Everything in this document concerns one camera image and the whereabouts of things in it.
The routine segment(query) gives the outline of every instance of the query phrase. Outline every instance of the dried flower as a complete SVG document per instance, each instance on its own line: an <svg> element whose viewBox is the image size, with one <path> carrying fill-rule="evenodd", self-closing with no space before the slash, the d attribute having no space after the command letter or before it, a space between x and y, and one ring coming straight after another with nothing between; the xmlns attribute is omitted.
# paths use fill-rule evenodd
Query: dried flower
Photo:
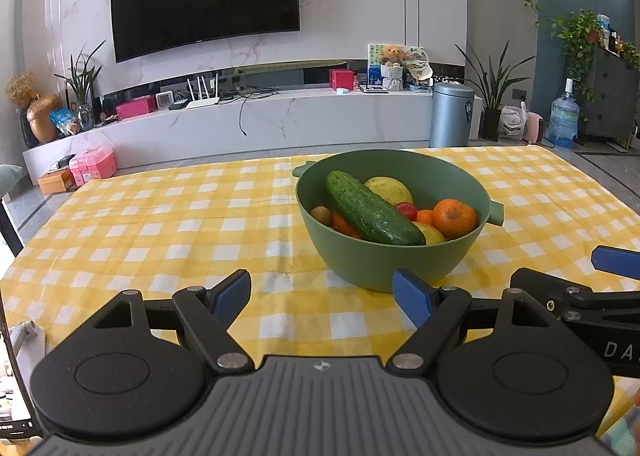
<svg viewBox="0 0 640 456"><path fill-rule="evenodd" d="M36 79L32 71L14 74L4 90L10 102L20 109L27 109L38 97Z"/></svg>

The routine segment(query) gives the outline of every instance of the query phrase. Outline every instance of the yellow checkered tablecloth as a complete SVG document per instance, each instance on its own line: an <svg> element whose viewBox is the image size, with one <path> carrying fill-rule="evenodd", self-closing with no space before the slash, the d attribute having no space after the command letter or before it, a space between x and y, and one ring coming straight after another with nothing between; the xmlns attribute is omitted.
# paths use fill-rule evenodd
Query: yellow checkered tablecloth
<svg viewBox="0 0 640 456"><path fill-rule="evenodd" d="M600 244L640 249L640 217L597 182L540 147L426 149L475 176L505 206L443 280L497 298L527 266L599 291L636 281L597 273ZM296 156L142 172L81 187L37 233L1 282L10 324L34 319L58 344L117 292L168 298L211 287L241 267L252 298L230 333L263 354L378 354L412 325L390 295L339 279L318 256L295 201ZM620 379L614 416L639 385Z"/></svg>

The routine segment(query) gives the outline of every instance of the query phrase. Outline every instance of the gray cabinet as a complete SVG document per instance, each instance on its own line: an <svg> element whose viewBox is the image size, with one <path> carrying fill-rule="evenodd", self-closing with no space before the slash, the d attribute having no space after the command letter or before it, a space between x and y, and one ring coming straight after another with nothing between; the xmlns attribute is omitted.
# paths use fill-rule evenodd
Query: gray cabinet
<svg viewBox="0 0 640 456"><path fill-rule="evenodd" d="M639 74L617 55L596 47L588 78L593 88L593 100L580 104L587 117L586 125L581 126L581 134L615 138L621 143L626 141L633 131Z"/></svg>

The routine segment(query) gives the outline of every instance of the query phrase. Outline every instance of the white device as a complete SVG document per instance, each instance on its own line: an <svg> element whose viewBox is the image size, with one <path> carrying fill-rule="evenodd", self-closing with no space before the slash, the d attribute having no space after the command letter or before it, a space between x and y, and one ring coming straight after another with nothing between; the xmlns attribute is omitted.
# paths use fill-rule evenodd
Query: white device
<svg viewBox="0 0 640 456"><path fill-rule="evenodd" d="M189 92L191 93L191 100L195 100L196 97L193 96L193 87L191 87L191 81L187 78L187 84L189 86Z"/></svg>
<svg viewBox="0 0 640 456"><path fill-rule="evenodd" d="M156 94L156 103L158 104L158 109L169 107L174 102L174 92L172 90L159 92L158 94Z"/></svg>
<svg viewBox="0 0 640 456"><path fill-rule="evenodd" d="M208 105L216 105L220 101L220 97L218 96L218 74L216 73L216 95L212 98L209 98L209 91L207 90L207 86L204 81L204 77L202 78L202 85L204 86L205 94L207 98L202 97L202 93L200 92L200 100L193 100L187 104L185 109L193 109L195 107L206 107ZM200 78L198 77L198 91L200 91Z"/></svg>

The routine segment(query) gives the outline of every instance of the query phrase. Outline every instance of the pink box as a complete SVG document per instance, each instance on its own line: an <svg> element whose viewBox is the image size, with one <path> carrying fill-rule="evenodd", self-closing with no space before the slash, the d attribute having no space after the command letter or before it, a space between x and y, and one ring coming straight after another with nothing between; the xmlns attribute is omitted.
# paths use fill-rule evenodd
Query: pink box
<svg viewBox="0 0 640 456"><path fill-rule="evenodd" d="M87 181L110 178L116 173L113 150L104 145L89 147L71 159L69 168L78 186Z"/></svg>
<svg viewBox="0 0 640 456"><path fill-rule="evenodd" d="M120 119L131 118L132 116L148 115L150 112L158 108L156 105L156 97L152 94L140 96L129 100L129 102L121 103L116 107L116 112Z"/></svg>

